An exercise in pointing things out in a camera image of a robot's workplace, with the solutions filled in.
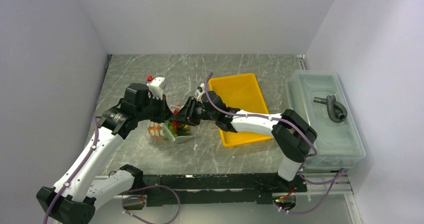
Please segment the red toy chili pepper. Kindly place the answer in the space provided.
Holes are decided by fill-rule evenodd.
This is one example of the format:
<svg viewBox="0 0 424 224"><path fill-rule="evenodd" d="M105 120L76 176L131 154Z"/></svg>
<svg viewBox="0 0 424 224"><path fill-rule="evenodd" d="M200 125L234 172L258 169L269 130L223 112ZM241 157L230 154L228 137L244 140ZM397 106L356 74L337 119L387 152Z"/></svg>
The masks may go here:
<svg viewBox="0 0 424 224"><path fill-rule="evenodd" d="M173 114L176 115L179 112L179 109L175 109L173 111ZM179 122L178 121L172 121L172 125L173 125L173 130L175 133L177 133L178 128L179 128Z"/></svg>

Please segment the green toy grapes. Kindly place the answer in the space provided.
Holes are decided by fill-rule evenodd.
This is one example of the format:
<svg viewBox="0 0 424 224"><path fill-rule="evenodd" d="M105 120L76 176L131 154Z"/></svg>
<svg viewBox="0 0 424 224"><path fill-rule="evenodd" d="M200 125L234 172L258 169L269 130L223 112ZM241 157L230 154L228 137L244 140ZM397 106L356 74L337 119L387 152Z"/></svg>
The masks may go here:
<svg viewBox="0 0 424 224"><path fill-rule="evenodd" d="M170 133L172 134L173 137L178 136L177 133L174 132L173 124L172 124L171 121L168 121L167 127L168 127L168 129L169 129L169 131L170 131Z"/></svg>

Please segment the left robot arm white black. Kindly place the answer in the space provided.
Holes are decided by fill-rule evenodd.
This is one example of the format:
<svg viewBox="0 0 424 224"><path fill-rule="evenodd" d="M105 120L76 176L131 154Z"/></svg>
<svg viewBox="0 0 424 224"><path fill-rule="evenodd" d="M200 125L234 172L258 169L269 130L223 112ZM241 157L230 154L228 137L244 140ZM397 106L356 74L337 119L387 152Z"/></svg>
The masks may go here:
<svg viewBox="0 0 424 224"><path fill-rule="evenodd" d="M94 135L66 173L50 187L42 187L36 199L45 212L43 223L52 218L62 224L87 224L95 211L114 196L139 193L145 183L143 172L124 165L111 177L93 185L98 170L124 142L138 123L163 123L173 114L163 93L165 79L132 83L117 105L94 119Z"/></svg>

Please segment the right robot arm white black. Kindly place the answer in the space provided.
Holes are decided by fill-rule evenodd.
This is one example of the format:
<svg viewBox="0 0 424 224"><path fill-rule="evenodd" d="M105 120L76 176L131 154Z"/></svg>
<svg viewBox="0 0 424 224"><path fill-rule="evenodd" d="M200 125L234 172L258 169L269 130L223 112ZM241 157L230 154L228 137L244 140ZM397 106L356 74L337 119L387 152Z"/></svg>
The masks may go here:
<svg viewBox="0 0 424 224"><path fill-rule="evenodd" d="M317 132L297 112L261 114L226 106L214 91L204 93L200 100L190 97L171 121L197 126L202 120L213 121L224 132L250 132L273 137L284 157L275 179L276 187L287 192L295 185L295 176L306 159L317 155L314 142Z"/></svg>

